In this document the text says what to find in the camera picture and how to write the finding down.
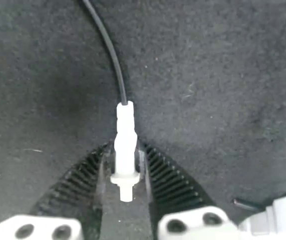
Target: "white plastic connector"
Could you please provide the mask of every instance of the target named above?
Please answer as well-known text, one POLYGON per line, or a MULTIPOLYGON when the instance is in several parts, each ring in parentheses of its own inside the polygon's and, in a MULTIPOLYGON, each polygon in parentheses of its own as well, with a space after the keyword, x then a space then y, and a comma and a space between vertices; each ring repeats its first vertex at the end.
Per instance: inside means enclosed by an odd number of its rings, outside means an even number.
POLYGON ((135 149, 137 134, 135 133, 134 105, 128 101, 127 105, 117 105, 117 135, 114 148, 115 173, 111 182, 120 189, 120 200, 131 202, 133 200, 133 186, 139 182, 140 174, 135 170, 135 149))

